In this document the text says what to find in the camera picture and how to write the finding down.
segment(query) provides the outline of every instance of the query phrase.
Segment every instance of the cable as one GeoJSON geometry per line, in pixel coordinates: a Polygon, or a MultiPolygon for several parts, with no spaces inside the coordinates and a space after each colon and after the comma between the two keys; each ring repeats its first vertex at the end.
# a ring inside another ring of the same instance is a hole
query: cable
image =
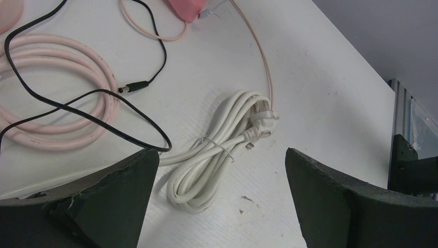
{"type": "Polygon", "coordinates": [[[240,90],[230,98],[206,140],[186,153],[161,158],[160,167],[183,162],[167,182],[167,196],[172,204],[191,214],[210,207],[232,157],[250,142],[275,131],[278,114],[270,109],[269,99],[261,93],[240,90]]]}
{"type": "Polygon", "coordinates": [[[114,93],[114,91],[117,91],[117,84],[114,74],[112,73],[109,66],[103,61],[103,59],[98,54],[96,54],[92,49],[74,40],[60,36],[54,36],[54,35],[25,35],[14,39],[14,37],[20,34],[21,32],[55,15],[59,10],[61,10],[61,8],[64,6],[66,2],[67,0],[63,0],[54,10],[52,10],[48,14],[34,21],[29,22],[28,24],[25,24],[22,27],[17,28],[6,37],[5,45],[4,45],[4,54],[6,56],[7,62],[9,62],[10,68],[7,67],[6,63],[0,61],[1,63],[0,68],[2,69],[1,72],[6,71],[8,69],[12,69],[16,74],[16,76],[18,77],[18,79],[20,80],[22,86],[32,97],[46,104],[54,106],[56,107],[56,109],[35,117],[17,121],[18,120],[17,117],[13,116],[11,113],[9,113],[7,110],[5,110],[3,107],[0,106],[1,107],[0,112],[3,115],[3,117],[8,121],[8,123],[13,122],[11,125],[4,128],[3,131],[0,133],[0,142],[3,136],[6,134],[6,132],[8,130],[11,130],[11,132],[8,133],[8,136],[11,139],[17,141],[18,143],[28,145],[37,149],[69,150],[69,149],[79,148],[81,146],[85,146],[87,144],[92,143],[104,132],[104,129],[107,129],[110,132],[116,134],[117,136],[124,138],[125,140],[133,144],[136,144],[138,146],[141,146],[143,148],[156,149],[158,151],[163,151],[163,152],[170,151],[172,148],[172,144],[168,136],[164,133],[164,131],[149,117],[147,117],[139,109],[133,106],[129,101],[119,96],[118,94],[114,93]],[[99,67],[96,67],[95,65],[90,63],[90,61],[78,55],[75,55],[74,53],[70,53],[60,49],[26,49],[26,50],[20,50],[18,52],[14,52],[12,54],[10,53],[10,50],[16,47],[20,47],[22,45],[31,44],[31,43],[42,43],[42,42],[61,44],[68,46],[70,48],[74,48],[78,51],[81,51],[87,56],[89,56],[93,61],[95,61],[99,67]],[[18,72],[17,67],[34,65],[34,64],[49,65],[49,66],[55,65],[55,66],[70,68],[76,72],[82,73],[102,89],[90,91],[74,99],[73,101],[68,102],[67,104],[55,102],[34,92],[25,83],[20,73],[18,72]],[[83,111],[68,106],[72,102],[77,101],[87,95],[96,92],[103,92],[106,93],[106,95],[103,96],[101,95],[96,108],[90,114],[87,114],[83,111]],[[114,98],[110,96],[121,100],[122,102],[127,104],[130,108],[132,108],[134,111],[136,111],[138,114],[140,114],[142,118],[148,121],[163,136],[163,138],[166,140],[168,144],[168,147],[163,148],[163,147],[157,147],[154,145],[144,143],[110,126],[108,123],[111,123],[114,120],[118,106],[118,101],[114,100],[114,98]],[[105,104],[105,111],[103,113],[102,120],[100,120],[97,118],[97,116],[102,114],[103,104],[105,104]],[[38,125],[35,123],[28,123],[29,121],[46,116],[60,109],[84,117],[85,120],[82,119],[77,122],[71,123],[69,125],[58,125],[58,126],[46,126],[46,125],[38,125]],[[99,127],[97,127],[91,133],[81,136],[79,138],[55,140],[45,137],[37,137],[35,135],[25,133],[25,131],[32,131],[32,132],[44,133],[44,134],[55,134],[55,133],[59,134],[65,132],[72,132],[74,130],[78,130],[84,126],[87,126],[91,122],[96,123],[97,125],[99,125],[99,127]]]}
{"type": "MultiPolygon", "coordinates": [[[[223,0],[218,5],[216,5],[214,8],[203,10],[199,14],[199,19],[203,19],[203,18],[206,18],[206,17],[210,16],[211,14],[213,14],[213,12],[214,12],[214,10],[216,8],[218,8],[221,4],[225,3],[226,1],[228,1],[228,0],[223,0]]],[[[233,6],[237,10],[237,12],[242,17],[243,21],[245,21],[246,26],[249,28],[249,31],[251,31],[251,34],[253,35],[254,40],[256,41],[257,47],[260,50],[261,58],[263,60],[264,68],[266,70],[266,75],[268,77],[269,99],[271,100],[271,108],[272,108],[274,106],[274,89],[273,89],[273,86],[272,86],[271,70],[269,69],[268,59],[266,58],[266,55],[265,55],[265,53],[263,51],[263,48],[262,48],[262,46],[260,44],[260,41],[259,41],[259,39],[258,39],[258,37],[256,35],[256,32],[254,31],[253,27],[249,23],[248,18],[245,16],[245,14],[243,13],[242,9],[240,9],[240,7],[236,4],[236,2],[234,0],[229,0],[229,1],[233,4],[233,6]]]]}
{"type": "MultiPolygon", "coordinates": [[[[151,19],[152,19],[153,30],[155,31],[156,35],[159,35],[158,30],[157,30],[157,24],[155,23],[155,18],[153,17],[152,10],[149,8],[149,6],[140,0],[132,0],[132,1],[143,5],[143,7],[145,7],[148,10],[148,12],[151,16],[151,19]]],[[[136,82],[136,83],[127,84],[125,87],[120,87],[118,89],[119,93],[133,92],[133,91],[137,91],[137,90],[146,88],[149,86],[150,83],[152,83],[152,81],[155,80],[155,78],[158,76],[158,74],[160,74],[160,72],[163,70],[163,68],[167,62],[167,51],[166,51],[166,47],[164,46],[163,41],[161,39],[158,39],[158,42],[160,43],[160,46],[163,49],[163,53],[164,53],[164,61],[163,61],[163,65],[161,66],[161,68],[155,73],[155,75],[149,81],[140,81],[140,82],[136,82]]]]}
{"type": "Polygon", "coordinates": [[[163,37],[163,36],[158,35],[156,32],[154,34],[154,33],[151,33],[149,31],[147,31],[146,29],[142,28],[137,22],[134,21],[134,19],[129,14],[128,9],[126,8],[124,0],[120,0],[120,4],[122,6],[123,13],[128,18],[128,20],[131,22],[131,24],[134,25],[143,34],[145,34],[147,36],[150,36],[150,37],[153,37],[155,39],[160,39],[160,40],[164,40],[164,41],[179,40],[179,39],[181,39],[185,35],[185,33],[187,32],[187,29],[189,27],[189,24],[187,22],[184,22],[184,30],[182,31],[182,33],[179,36],[177,36],[177,37],[163,37]]]}

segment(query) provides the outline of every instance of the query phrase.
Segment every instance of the white cable tie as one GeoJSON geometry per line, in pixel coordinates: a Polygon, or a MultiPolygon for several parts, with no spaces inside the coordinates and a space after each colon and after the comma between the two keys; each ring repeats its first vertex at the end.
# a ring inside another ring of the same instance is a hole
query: white cable tie
{"type": "Polygon", "coordinates": [[[233,158],[233,156],[231,155],[231,153],[228,151],[228,149],[226,149],[225,147],[223,147],[223,146],[219,145],[218,143],[214,142],[214,141],[213,141],[212,139],[210,139],[208,136],[204,136],[204,137],[202,138],[202,142],[204,142],[205,140],[210,141],[211,143],[213,143],[213,144],[214,144],[215,146],[217,146],[217,147],[221,147],[223,151],[225,151],[225,152],[228,153],[228,156],[232,159],[232,163],[234,163],[234,158],[233,158]]]}

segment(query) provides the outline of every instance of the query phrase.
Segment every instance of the thin pink wire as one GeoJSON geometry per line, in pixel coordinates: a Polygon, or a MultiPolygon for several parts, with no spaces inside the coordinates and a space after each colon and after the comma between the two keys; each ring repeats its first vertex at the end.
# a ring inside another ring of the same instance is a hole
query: thin pink wire
{"type": "Polygon", "coordinates": [[[263,48],[260,44],[260,41],[256,35],[256,32],[254,32],[253,27],[251,27],[251,24],[248,21],[248,18],[246,18],[245,14],[243,13],[243,11],[239,8],[239,6],[235,3],[234,0],[230,0],[230,2],[234,5],[234,7],[236,8],[237,12],[240,14],[240,16],[242,17],[242,19],[245,21],[246,26],[248,26],[249,31],[251,31],[251,34],[253,34],[254,39],[256,40],[257,46],[260,50],[260,54],[261,54],[261,58],[263,59],[263,64],[264,64],[264,68],[266,69],[266,75],[268,77],[268,85],[269,85],[269,100],[271,101],[271,109],[274,109],[274,89],[272,86],[272,78],[271,78],[271,70],[269,69],[269,64],[268,64],[268,59],[266,58],[266,55],[263,51],[263,48]]]}
{"type": "Polygon", "coordinates": [[[177,36],[177,37],[163,37],[163,36],[159,36],[159,35],[156,35],[156,34],[154,34],[152,32],[147,31],[146,29],[142,28],[137,22],[134,21],[134,19],[131,17],[131,15],[128,12],[128,9],[126,8],[124,0],[120,0],[120,4],[122,6],[123,13],[128,18],[128,20],[132,23],[132,25],[134,25],[138,30],[140,30],[145,35],[148,35],[148,36],[153,37],[155,39],[160,39],[160,40],[165,40],[165,41],[179,40],[179,39],[181,39],[185,35],[185,33],[187,32],[187,28],[189,27],[189,24],[187,22],[184,22],[184,30],[182,31],[182,33],[179,36],[177,36]]]}
{"type": "MultiPolygon", "coordinates": [[[[56,36],[56,35],[24,35],[16,37],[11,42],[11,49],[19,48],[33,43],[50,43],[59,44],[66,47],[76,49],[85,56],[79,56],[75,53],[53,48],[30,48],[12,52],[11,56],[17,68],[44,65],[64,67],[74,72],[80,73],[92,81],[99,88],[109,89],[117,92],[117,82],[109,65],[95,51],[75,40],[56,36]]],[[[0,73],[10,70],[10,65],[7,63],[4,55],[4,49],[0,50],[0,73]]],[[[99,102],[91,111],[91,115],[95,117],[102,116],[101,119],[107,123],[111,123],[118,111],[118,100],[107,94],[99,95],[99,102]]],[[[21,118],[10,113],[7,109],[0,105],[0,129],[7,127],[9,124],[21,120],[21,118]]],[[[10,139],[29,147],[41,150],[65,151],[77,149],[97,140],[104,132],[102,127],[96,127],[93,131],[75,138],[47,138],[37,136],[39,134],[65,134],[77,131],[91,124],[90,120],[81,118],[78,121],[65,125],[41,125],[33,122],[28,122],[11,129],[6,133],[10,139]]]]}

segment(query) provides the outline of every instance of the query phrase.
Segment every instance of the white tabletop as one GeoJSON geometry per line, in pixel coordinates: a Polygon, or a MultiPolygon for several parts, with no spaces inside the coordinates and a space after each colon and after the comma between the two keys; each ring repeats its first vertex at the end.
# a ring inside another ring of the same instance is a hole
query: white tabletop
{"type": "MultiPolygon", "coordinates": [[[[207,1],[207,5],[219,1],[207,1]]],[[[182,30],[182,22],[162,0],[146,2],[160,34],[171,36],[182,30]]],[[[26,0],[19,24],[58,3],[26,0]]],[[[386,187],[394,108],[391,89],[311,0],[237,3],[252,23],[272,68],[274,107],[280,114],[277,130],[236,158],[221,197],[200,215],[186,214],[166,200],[164,184],[172,168],[159,168],[138,247],[305,247],[285,172],[288,147],[386,187]]],[[[151,28],[143,7],[130,1],[127,5],[133,17],[151,28]]],[[[231,3],[216,14],[193,23],[182,40],[166,43],[169,58],[163,73],[148,88],[127,95],[167,132],[174,144],[170,154],[188,150],[204,136],[217,107],[236,90],[254,89],[268,95],[261,56],[245,23],[231,3]]],[[[162,62],[158,42],[126,22],[118,0],[68,1],[56,17],[31,33],[63,35],[88,45],[108,62],[120,85],[149,79],[162,62]]],[[[93,89],[83,78],[57,68],[22,71],[32,88],[60,102],[93,89]]],[[[29,96],[10,73],[2,76],[0,104],[6,108],[21,117],[52,109],[29,96]]],[[[89,110],[96,98],[75,106],[89,110]]],[[[69,114],[58,123],[78,118],[69,114]]],[[[114,125],[141,140],[164,144],[126,107],[114,125]]],[[[81,150],[62,153],[32,150],[6,138],[0,195],[111,165],[138,150],[110,133],[81,150]]]]}

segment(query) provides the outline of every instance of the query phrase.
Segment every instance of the pink tube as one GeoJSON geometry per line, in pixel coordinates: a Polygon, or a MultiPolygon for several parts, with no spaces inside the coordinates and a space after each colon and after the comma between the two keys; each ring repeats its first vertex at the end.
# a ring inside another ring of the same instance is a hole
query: pink tube
{"type": "MultiPolygon", "coordinates": [[[[87,57],[79,56],[75,53],[52,48],[30,48],[12,52],[11,56],[17,68],[31,65],[45,65],[64,67],[74,72],[80,73],[92,81],[98,88],[109,89],[117,92],[117,82],[108,64],[95,51],[84,44],[69,38],[56,35],[24,35],[16,37],[11,42],[11,50],[32,43],[51,43],[60,44],[76,49],[87,55],[97,66],[87,57]]],[[[4,49],[0,50],[0,73],[11,70],[4,49]]],[[[102,120],[111,123],[118,111],[118,100],[108,94],[100,94],[99,102],[91,111],[95,117],[102,116],[102,120]]],[[[10,113],[0,105],[0,128],[3,129],[9,124],[21,120],[21,118],[10,113]]],[[[54,139],[36,136],[31,133],[40,134],[64,134],[77,131],[91,124],[87,119],[65,125],[41,125],[33,122],[24,123],[6,133],[10,139],[29,147],[41,150],[65,151],[77,149],[97,140],[104,132],[102,127],[96,127],[90,133],[76,138],[54,139]]]]}

